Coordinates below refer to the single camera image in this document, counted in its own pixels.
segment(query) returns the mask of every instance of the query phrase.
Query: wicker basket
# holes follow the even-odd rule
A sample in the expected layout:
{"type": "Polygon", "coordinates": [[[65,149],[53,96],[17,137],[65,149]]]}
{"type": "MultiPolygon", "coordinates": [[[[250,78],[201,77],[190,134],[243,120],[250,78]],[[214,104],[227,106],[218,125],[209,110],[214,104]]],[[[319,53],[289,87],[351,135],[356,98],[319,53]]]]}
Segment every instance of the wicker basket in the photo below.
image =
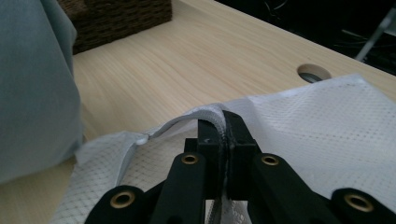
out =
{"type": "Polygon", "coordinates": [[[73,53],[172,19],[171,0],[58,0],[78,31],[73,53]]]}

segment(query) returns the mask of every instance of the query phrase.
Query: white mesh fabric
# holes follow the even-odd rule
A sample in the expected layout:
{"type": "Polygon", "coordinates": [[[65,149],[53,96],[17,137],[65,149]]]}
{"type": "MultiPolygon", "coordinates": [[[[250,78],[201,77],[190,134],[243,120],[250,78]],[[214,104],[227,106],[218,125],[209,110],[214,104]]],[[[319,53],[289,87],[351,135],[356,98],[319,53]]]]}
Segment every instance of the white mesh fabric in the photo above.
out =
{"type": "MultiPolygon", "coordinates": [[[[184,139],[196,136],[195,126],[181,121],[206,119],[224,134],[221,109],[241,115],[262,151],[283,157],[313,191],[330,197],[334,189],[361,189],[396,211],[396,105],[361,77],[348,76],[194,108],[149,131],[150,140],[135,154],[134,142],[143,134],[96,139],[78,153],[52,223],[83,223],[100,197],[120,182],[146,190],[164,180],[184,139]],[[129,166],[128,155],[134,155],[129,166]]],[[[249,223],[245,203],[223,208],[222,223],[249,223]]]]}

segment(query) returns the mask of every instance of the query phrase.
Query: wooden desk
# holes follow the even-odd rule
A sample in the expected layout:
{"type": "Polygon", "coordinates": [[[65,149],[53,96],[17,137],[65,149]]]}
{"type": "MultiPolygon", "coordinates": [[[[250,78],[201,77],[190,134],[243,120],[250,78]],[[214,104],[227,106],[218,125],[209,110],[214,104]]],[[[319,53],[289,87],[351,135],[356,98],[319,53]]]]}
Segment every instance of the wooden desk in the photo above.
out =
{"type": "MultiPolygon", "coordinates": [[[[174,0],[171,22],[75,56],[86,136],[141,132],[186,110],[308,85],[304,63],[360,73],[396,101],[396,77],[212,1],[174,0]]],[[[0,223],[47,223],[74,160],[0,186],[0,223]]]]}

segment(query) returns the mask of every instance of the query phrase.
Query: dark background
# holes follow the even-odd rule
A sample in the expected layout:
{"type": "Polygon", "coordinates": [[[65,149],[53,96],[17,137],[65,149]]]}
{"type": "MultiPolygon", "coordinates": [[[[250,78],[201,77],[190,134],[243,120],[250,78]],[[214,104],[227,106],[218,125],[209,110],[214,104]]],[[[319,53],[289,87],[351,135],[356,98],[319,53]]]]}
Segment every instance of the dark background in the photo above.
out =
{"type": "MultiPolygon", "coordinates": [[[[217,0],[351,58],[394,0],[217,0]]],[[[396,75],[396,37],[383,34],[365,63],[396,75]]]]}

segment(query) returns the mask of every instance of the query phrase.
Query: light blue cloth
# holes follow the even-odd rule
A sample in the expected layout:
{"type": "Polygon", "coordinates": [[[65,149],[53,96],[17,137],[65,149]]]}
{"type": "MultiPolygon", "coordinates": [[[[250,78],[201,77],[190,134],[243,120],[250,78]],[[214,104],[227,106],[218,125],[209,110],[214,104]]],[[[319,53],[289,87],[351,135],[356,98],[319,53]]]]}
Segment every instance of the light blue cloth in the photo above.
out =
{"type": "Polygon", "coordinates": [[[55,0],[0,1],[0,183],[58,164],[79,147],[75,38],[55,0]]]}

